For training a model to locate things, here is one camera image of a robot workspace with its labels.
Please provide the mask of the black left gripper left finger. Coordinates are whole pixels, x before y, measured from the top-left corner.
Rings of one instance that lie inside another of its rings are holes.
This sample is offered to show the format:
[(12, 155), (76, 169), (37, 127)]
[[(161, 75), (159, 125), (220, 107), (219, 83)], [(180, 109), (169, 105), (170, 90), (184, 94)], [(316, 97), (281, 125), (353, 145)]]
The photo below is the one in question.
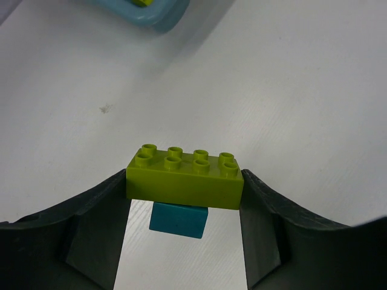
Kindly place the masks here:
[(1, 289), (113, 289), (131, 202), (126, 171), (1, 222)]

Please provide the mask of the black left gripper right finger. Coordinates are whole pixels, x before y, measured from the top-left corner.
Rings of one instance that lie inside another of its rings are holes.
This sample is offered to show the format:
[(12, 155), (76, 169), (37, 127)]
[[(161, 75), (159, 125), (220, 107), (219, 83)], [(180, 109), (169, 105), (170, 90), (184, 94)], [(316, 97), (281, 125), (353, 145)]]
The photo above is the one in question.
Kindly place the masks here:
[(385, 289), (386, 218), (347, 226), (243, 170), (242, 245), (249, 289)]

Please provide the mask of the light blue lego brick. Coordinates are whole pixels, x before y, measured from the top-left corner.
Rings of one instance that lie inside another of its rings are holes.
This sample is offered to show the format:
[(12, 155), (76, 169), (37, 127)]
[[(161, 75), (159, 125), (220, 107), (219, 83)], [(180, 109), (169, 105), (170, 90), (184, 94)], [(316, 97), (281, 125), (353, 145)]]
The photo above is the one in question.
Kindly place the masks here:
[(201, 239), (208, 213), (207, 207), (155, 202), (152, 206), (149, 229)]

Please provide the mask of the lime green lego brick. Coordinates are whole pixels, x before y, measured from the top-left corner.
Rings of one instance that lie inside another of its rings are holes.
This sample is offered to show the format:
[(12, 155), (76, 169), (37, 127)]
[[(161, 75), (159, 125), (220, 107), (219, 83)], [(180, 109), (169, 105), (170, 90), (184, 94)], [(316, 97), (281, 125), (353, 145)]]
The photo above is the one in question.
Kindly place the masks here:
[(126, 168), (128, 199), (237, 210), (244, 179), (233, 154), (144, 144)]

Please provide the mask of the lime green sloped lego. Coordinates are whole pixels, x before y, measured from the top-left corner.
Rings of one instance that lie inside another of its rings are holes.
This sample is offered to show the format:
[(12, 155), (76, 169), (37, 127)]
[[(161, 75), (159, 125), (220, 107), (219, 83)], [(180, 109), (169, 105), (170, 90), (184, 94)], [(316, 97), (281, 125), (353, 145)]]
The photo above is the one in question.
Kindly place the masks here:
[(148, 7), (154, 0), (131, 0), (131, 2), (138, 7)]

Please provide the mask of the teal divided plastic tray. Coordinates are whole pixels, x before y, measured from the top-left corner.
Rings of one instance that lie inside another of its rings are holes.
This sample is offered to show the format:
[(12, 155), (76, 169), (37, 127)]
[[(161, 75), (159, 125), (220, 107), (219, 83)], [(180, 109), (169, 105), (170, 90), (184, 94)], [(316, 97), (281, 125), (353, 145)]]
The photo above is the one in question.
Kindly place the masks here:
[(104, 8), (138, 27), (151, 27), (158, 33), (171, 31), (183, 17), (190, 4), (189, 0), (152, 1), (145, 6), (124, 0), (80, 2)]

